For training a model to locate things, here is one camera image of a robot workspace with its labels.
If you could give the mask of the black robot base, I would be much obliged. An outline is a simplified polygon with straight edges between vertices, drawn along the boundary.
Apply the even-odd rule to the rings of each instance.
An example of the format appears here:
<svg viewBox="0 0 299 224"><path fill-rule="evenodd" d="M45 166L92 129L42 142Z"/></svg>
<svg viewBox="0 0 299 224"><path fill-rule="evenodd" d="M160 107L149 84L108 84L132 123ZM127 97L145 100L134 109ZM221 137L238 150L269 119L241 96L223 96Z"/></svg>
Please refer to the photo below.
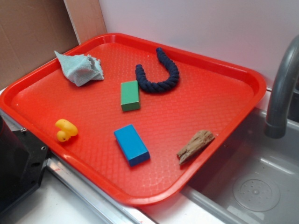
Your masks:
<svg viewBox="0 0 299 224"><path fill-rule="evenodd" d="M36 191L49 147L28 130L12 131L0 119L0 215Z"/></svg>

